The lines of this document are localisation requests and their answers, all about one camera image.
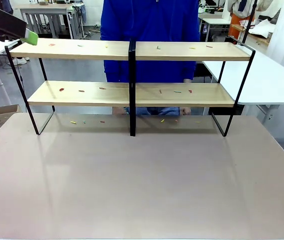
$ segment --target gray table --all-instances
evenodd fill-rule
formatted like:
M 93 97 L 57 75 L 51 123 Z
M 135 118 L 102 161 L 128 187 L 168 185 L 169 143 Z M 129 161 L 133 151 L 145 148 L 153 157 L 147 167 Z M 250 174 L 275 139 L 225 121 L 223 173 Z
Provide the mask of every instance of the gray table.
M 68 26 L 70 27 L 70 35 L 71 39 L 78 39 L 80 37 L 79 32 L 79 16 L 77 15 L 75 9 L 71 4 L 48 4 L 48 5 L 39 5 L 39 4 L 21 4 L 15 7 L 15 9 L 19 9 L 22 14 L 23 20 L 25 20 L 24 15 L 29 23 L 29 27 L 31 31 L 41 33 L 41 15 L 43 15 L 43 19 L 46 23 L 46 18 L 48 19 L 52 36 L 53 38 L 57 38 L 58 33 L 62 31 L 60 15 L 67 16 Z
M 226 138 L 209 116 L 175 120 L 138 118 L 130 137 L 126 115 L 56 114 L 37 136 L 13 115 L 0 238 L 284 239 L 284 151 L 258 120 L 235 116 Z

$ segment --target black metal frame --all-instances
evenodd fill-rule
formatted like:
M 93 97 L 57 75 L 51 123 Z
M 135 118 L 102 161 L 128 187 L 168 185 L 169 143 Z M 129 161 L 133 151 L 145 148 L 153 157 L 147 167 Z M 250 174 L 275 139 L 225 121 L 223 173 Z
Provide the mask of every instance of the black metal frame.
M 242 93 L 242 90 L 243 90 L 243 87 L 244 87 L 244 84 L 245 84 L 245 80 L 246 80 L 246 78 L 247 78 L 248 72 L 249 72 L 249 70 L 250 70 L 250 68 L 251 68 L 251 65 L 252 65 L 252 62 L 253 62 L 253 59 L 254 59 L 254 56 L 255 56 L 255 50 L 254 50 L 254 49 L 252 49 L 252 48 L 249 47 L 248 45 L 246 45 L 246 44 L 240 42 L 239 40 L 235 39 L 234 37 L 228 36 L 228 37 L 226 37 L 225 41 L 226 41 L 226 42 L 230 42 L 230 43 L 235 43 L 235 42 L 237 42 L 238 44 L 240 44 L 240 45 L 246 47 L 247 49 L 249 49 L 250 51 L 252 51 L 252 54 L 251 54 L 250 60 L 249 60 L 249 62 L 248 62 L 246 71 L 245 71 L 245 73 L 244 73 L 244 77 L 243 77 L 243 80 L 242 80 L 242 82 L 241 82 L 240 88 L 239 88 L 239 90 L 238 90 L 238 93 L 237 93 L 237 96 L 236 96 L 234 105 L 233 105 L 233 107 L 232 107 L 231 116 L 230 116 L 230 118 L 229 118 L 229 120 L 228 120 L 228 123 L 227 123 L 227 126 L 226 126 L 225 131 L 222 129 L 222 127 L 221 127 L 221 125 L 219 124 L 218 120 L 216 119 L 214 113 L 211 111 L 211 115 L 212 115 L 212 117 L 213 117 L 213 119 L 214 119 L 214 121 L 215 121 L 215 123 L 216 123 L 218 129 L 220 130 L 221 134 L 223 135 L 223 137 L 226 137 L 226 136 L 227 136 L 227 133 L 228 133 L 228 130 L 229 130 L 229 128 L 230 128 L 230 125 L 231 125 L 233 116 L 234 116 L 235 111 L 236 111 L 236 106 L 237 106 L 238 100 L 239 100 L 239 98 L 240 98 L 240 96 L 241 96 L 241 93 Z M 217 81 L 218 83 L 221 82 L 222 75 L 223 75 L 223 71 L 224 71 L 224 67 L 225 67 L 225 61 L 224 61 L 223 64 L 222 64 L 220 76 L 219 76 L 218 81 Z
M 19 41 L 17 46 L 21 45 L 22 44 L 22 41 Z M 9 47 L 8 46 L 5 46 L 5 51 L 6 51 L 6 54 L 7 54 L 7 57 L 8 57 L 8 60 L 10 62 L 10 65 L 11 65 L 11 68 L 13 70 L 13 73 L 14 73 L 14 76 L 15 76 L 15 79 L 16 79 L 16 82 L 17 82 L 17 85 L 21 91 L 21 94 L 22 94 L 22 97 L 23 97 L 23 100 L 24 100 L 24 103 L 26 105 L 26 109 L 28 111 L 28 114 L 30 115 L 30 118 L 31 118 L 31 121 L 32 121 L 32 124 L 33 124 L 33 127 L 34 127 L 34 130 L 36 132 L 37 135 L 40 135 L 42 133 L 42 131 L 44 130 L 44 128 L 46 127 L 47 123 L 49 122 L 49 120 L 52 118 L 54 112 L 55 112 L 55 107 L 52 106 L 52 109 L 53 109 L 53 112 L 49 115 L 49 117 L 47 118 L 47 120 L 44 122 L 44 124 L 41 126 L 40 129 L 37 128 L 37 125 L 36 125 L 36 122 L 35 122 L 35 119 L 34 119 L 34 116 L 33 116 L 33 113 L 32 113 L 32 110 L 31 110 L 31 107 L 27 101 L 27 97 L 25 95 L 25 91 L 23 89 L 23 85 L 21 83 L 21 80 L 20 78 L 18 77 L 18 74 L 17 74 L 17 71 L 16 71 L 16 68 L 15 68 L 15 65 L 13 63 L 13 58 L 12 58 L 12 55 L 10 53 L 10 50 L 9 50 Z M 46 72 L 45 72 L 45 69 L 44 69 L 44 65 L 43 65 L 43 61 L 42 59 L 40 58 L 40 64 L 41 64 L 41 68 L 42 68 L 42 71 L 43 71 L 43 75 L 44 75 L 44 79 L 45 81 L 47 81 L 47 76 L 46 76 Z
M 136 134 L 136 41 L 130 40 L 128 49 L 129 95 L 130 95 L 130 135 Z

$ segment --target blue jeans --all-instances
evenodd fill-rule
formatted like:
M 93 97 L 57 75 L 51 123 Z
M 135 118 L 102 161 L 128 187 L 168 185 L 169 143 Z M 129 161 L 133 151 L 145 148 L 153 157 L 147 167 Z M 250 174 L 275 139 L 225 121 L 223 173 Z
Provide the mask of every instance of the blue jeans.
M 130 113 L 130 108 L 125 108 L 127 114 Z M 180 116 L 179 107 L 137 107 L 136 115 L 160 115 L 160 116 Z

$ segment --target white shoe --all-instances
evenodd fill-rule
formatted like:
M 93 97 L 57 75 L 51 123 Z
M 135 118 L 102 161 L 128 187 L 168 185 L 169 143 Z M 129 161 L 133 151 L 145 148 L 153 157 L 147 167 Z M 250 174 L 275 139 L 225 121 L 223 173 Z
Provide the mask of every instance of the white shoe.
M 25 58 L 18 59 L 17 57 L 15 57 L 13 59 L 13 63 L 14 63 L 14 65 L 22 65 L 22 64 L 26 64 L 27 61 L 25 60 Z

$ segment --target blue hoodie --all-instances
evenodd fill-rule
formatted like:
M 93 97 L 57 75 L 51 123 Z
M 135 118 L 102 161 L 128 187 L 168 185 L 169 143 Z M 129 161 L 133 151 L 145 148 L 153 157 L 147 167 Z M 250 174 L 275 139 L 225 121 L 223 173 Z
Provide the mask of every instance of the blue hoodie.
M 198 0 L 104 0 L 101 40 L 198 42 Z M 196 62 L 137 61 L 138 83 L 182 83 Z M 104 61 L 108 82 L 128 83 L 127 61 Z

